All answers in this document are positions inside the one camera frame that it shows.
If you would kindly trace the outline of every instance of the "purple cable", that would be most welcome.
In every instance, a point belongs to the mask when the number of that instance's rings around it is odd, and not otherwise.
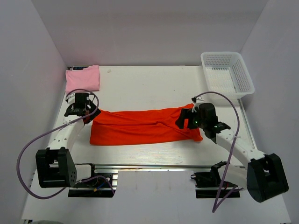
[[[85,183],[85,182],[89,182],[89,181],[91,181],[91,180],[93,180],[93,179],[96,179],[96,178],[104,179],[104,180],[108,183],[109,187],[111,188],[112,193],[114,194],[114,190],[113,190],[113,187],[112,187],[111,183],[110,183],[110,182],[107,180],[107,178],[104,177],[104,176],[101,176],[101,175],[93,176],[93,177],[91,177],[91,178],[88,178],[88,179],[85,179],[85,180],[81,180],[81,181],[78,181],[78,182]]]
[[[94,95],[94,97],[97,99],[97,106],[96,106],[96,109],[95,109],[93,112],[91,112],[90,114],[85,115],[85,116],[80,117],[80,118],[77,118],[77,119],[74,119],[74,120],[70,121],[68,124],[75,123],[75,122],[77,122],[78,120],[82,120],[82,119],[84,119],[84,118],[87,118],[87,117],[93,115],[94,113],[96,113],[96,111],[97,111],[97,109],[98,109],[98,107],[99,107],[99,104],[100,104],[100,102],[99,102],[99,98],[98,98],[93,92],[88,91],[88,90],[85,90],[85,89],[75,89],[75,90],[72,90],[72,91],[70,91],[70,92],[66,95],[66,97],[68,97],[68,96],[69,96],[70,94],[72,94],[74,91],[85,91],[85,92],[88,92],[88,93]],[[65,188],[62,188],[62,189],[59,190],[57,193],[55,193],[55,194],[53,194],[53,195],[50,195],[50,196],[46,196],[46,197],[39,196],[39,195],[36,195],[35,193],[33,193],[33,192],[26,186],[25,182],[24,182],[23,179],[22,179],[21,172],[20,172],[20,162],[21,162],[21,157],[22,157],[22,155],[24,154],[25,150],[28,148],[28,146],[30,146],[33,142],[35,142],[36,140],[38,140],[38,139],[40,139],[40,138],[42,138],[42,137],[44,137],[44,136],[46,136],[46,135],[48,135],[48,134],[54,132],[54,131],[57,131],[57,130],[59,130],[59,129],[62,129],[62,128],[68,126],[68,124],[61,125],[61,126],[59,126],[59,127],[57,127],[57,128],[54,128],[54,129],[51,130],[51,131],[48,131],[48,132],[46,132],[46,133],[44,133],[44,134],[41,134],[41,135],[37,136],[36,138],[34,138],[33,140],[31,140],[30,142],[28,142],[28,143],[24,146],[24,148],[21,150],[21,152],[20,152],[20,154],[19,154],[19,156],[18,156],[18,160],[17,160],[17,175],[18,175],[19,181],[20,181],[21,185],[23,186],[23,188],[24,188],[24,189],[25,189],[31,196],[33,196],[33,197],[35,197],[35,198],[37,198],[37,199],[49,199],[49,198],[52,198],[52,197],[54,197],[54,196],[60,194],[63,190],[65,190]]]
[[[217,195],[216,195],[216,198],[215,198],[215,202],[214,202],[214,205],[213,205],[213,209],[212,209],[212,212],[216,212],[217,208],[220,206],[220,204],[233,192],[237,192],[237,191],[240,191],[242,189],[238,189],[238,190],[235,190],[236,187],[233,187],[221,200],[220,202],[218,203],[218,199],[219,199],[219,196],[220,196],[220,192],[221,192],[221,189],[223,187],[223,183],[224,183],[224,179],[225,179],[225,176],[226,176],[226,173],[228,172],[228,166],[229,166],[229,162],[232,158],[232,155],[233,155],[233,150],[234,150],[234,146],[235,146],[235,142],[237,140],[236,136],[238,136],[238,133],[239,133],[239,130],[240,130],[240,118],[239,118],[239,115],[238,115],[238,112],[237,112],[237,109],[235,107],[235,105],[233,104],[233,102],[227,98],[226,96],[224,96],[223,94],[221,93],[218,93],[218,92],[214,92],[214,91],[207,91],[207,92],[204,92],[204,93],[201,93],[199,95],[197,95],[195,98],[198,98],[202,95],[205,95],[207,93],[213,93],[213,94],[217,94],[219,96],[222,96],[224,97],[233,107],[234,111],[235,111],[235,114],[237,116],[237,130],[235,132],[235,136],[234,136],[234,139],[233,139],[233,142],[232,142],[232,146],[230,147],[230,151],[229,151],[229,155],[228,155],[228,161],[227,161],[227,164],[224,168],[224,172],[223,172],[223,176],[221,178],[221,182],[220,182],[220,185],[219,185],[219,188],[218,188],[218,191],[217,191]]]

